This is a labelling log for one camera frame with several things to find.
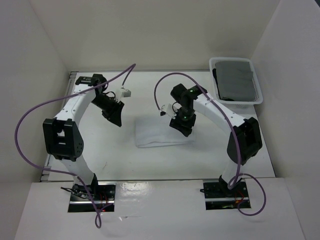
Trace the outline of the white skirt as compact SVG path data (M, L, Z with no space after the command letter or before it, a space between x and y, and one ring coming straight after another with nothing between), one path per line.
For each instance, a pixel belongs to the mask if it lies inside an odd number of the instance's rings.
M137 148L156 148L193 143L196 135L185 137L169 126L169 116L141 116L135 119L135 145Z

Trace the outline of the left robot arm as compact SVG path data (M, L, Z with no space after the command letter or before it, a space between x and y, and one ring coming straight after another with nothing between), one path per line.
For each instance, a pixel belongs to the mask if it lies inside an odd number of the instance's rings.
M90 170L84 157L84 140L79 123L90 104L101 109L102 116L110 123L122 126L124 103L115 95L104 93L107 79L101 74L81 76L75 82L74 93L64 108L54 117L44 120L43 134L47 152L63 163L74 174L74 189L88 200L98 197L100 188L97 176Z

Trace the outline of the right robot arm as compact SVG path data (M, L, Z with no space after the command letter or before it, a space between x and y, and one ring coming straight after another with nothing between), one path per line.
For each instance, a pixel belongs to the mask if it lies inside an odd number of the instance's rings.
M170 127L188 137L195 125L196 113L200 113L228 136L228 164L219 177L218 184L219 192L223 196L231 196L241 180L241 166L254 157L263 146L258 120L236 114L197 85L187 89L180 83L173 87L170 95L180 105L180 108L173 108L169 114Z

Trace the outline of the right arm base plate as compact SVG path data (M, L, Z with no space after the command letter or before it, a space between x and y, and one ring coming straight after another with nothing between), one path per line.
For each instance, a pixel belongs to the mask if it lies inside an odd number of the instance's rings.
M199 191L204 195L206 210L237 209L238 204L241 209L251 208L247 185L242 179L231 190L220 178L204 180Z

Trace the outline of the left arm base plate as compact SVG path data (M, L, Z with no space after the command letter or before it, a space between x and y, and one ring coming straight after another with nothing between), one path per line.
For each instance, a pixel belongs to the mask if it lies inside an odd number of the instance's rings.
M94 213L95 208L83 186L74 185L66 188L70 192L69 213ZM100 182L97 193L91 192L96 208L101 212L113 212L115 209L116 183Z

